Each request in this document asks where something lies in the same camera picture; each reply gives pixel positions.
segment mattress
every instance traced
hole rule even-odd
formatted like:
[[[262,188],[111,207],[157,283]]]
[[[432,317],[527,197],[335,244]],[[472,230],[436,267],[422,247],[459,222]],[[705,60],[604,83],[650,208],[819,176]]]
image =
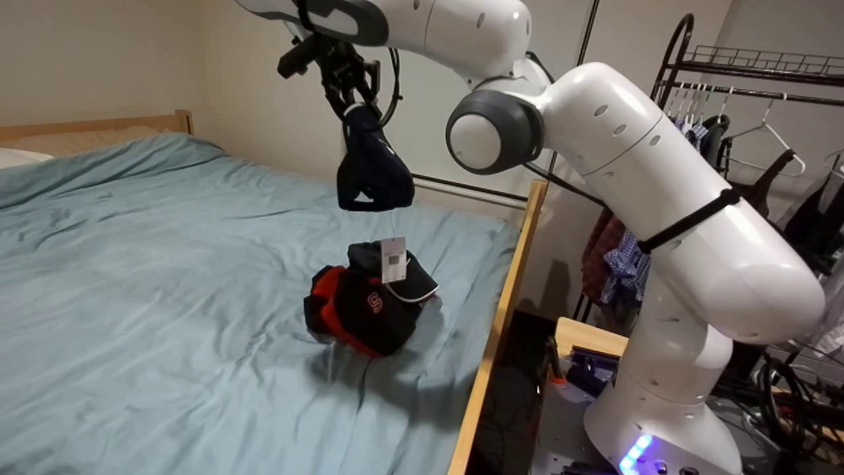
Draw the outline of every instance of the mattress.
[[[370,361],[315,340],[310,280],[406,237],[442,299]],[[517,230],[161,135],[0,171],[0,472],[446,472]]]

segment bed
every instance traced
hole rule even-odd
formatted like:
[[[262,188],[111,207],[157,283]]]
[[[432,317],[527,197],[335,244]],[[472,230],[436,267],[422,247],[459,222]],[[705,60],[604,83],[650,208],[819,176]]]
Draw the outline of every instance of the bed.
[[[519,226],[344,214],[186,110],[0,149],[74,156],[0,168],[0,472],[465,472],[543,185]],[[377,361],[315,340],[311,275],[394,236],[442,283],[415,337]]]

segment wooden bed frame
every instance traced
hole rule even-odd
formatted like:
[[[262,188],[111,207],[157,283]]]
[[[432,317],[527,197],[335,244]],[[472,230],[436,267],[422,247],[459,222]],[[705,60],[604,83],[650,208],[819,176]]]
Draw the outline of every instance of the wooden bed frame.
[[[22,139],[22,138],[34,138],[34,135],[67,135],[67,133],[109,133],[109,130],[126,130],[126,126],[150,126],[161,133],[186,133],[191,135],[191,113],[187,110],[175,110],[170,117],[132,117],[132,118],[105,118],[105,122],[63,122],[63,123],[25,123],[25,126],[0,126],[0,146],[9,139]],[[513,312],[514,312],[514,299],[522,283],[522,271],[527,265],[531,244],[535,236],[535,225],[541,217],[541,207],[546,197],[546,183],[533,183],[531,197],[522,214],[522,232],[514,247],[514,257],[510,261],[497,313],[494,313],[494,328],[486,340],[486,350],[481,360],[481,366],[475,372],[475,382],[468,399],[465,420],[457,436],[457,445],[452,453],[448,475],[465,475],[469,457],[472,457],[472,443],[479,434],[479,422],[482,415],[486,394],[497,369],[498,349],[506,340]]]

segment white robotic arm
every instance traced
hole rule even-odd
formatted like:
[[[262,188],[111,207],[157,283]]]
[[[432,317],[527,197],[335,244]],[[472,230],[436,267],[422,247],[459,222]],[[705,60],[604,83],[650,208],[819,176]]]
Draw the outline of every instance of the white robotic arm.
[[[406,48],[482,80],[446,123],[465,168],[489,175],[559,151],[638,241],[658,237],[642,319],[585,430],[624,472],[741,472],[736,441],[705,399],[732,340],[808,332],[823,313],[823,291],[635,84],[604,64],[550,84],[526,59],[531,14],[519,0],[240,5],[264,18],[310,15],[327,38]]]

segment blue light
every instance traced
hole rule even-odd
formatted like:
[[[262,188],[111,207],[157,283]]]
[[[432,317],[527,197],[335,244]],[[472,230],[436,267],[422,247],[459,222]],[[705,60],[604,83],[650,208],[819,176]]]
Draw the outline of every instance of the blue light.
[[[643,457],[643,452],[655,443],[650,434],[638,436],[635,443],[629,449],[629,453],[621,461],[624,475],[638,475],[635,461]]]

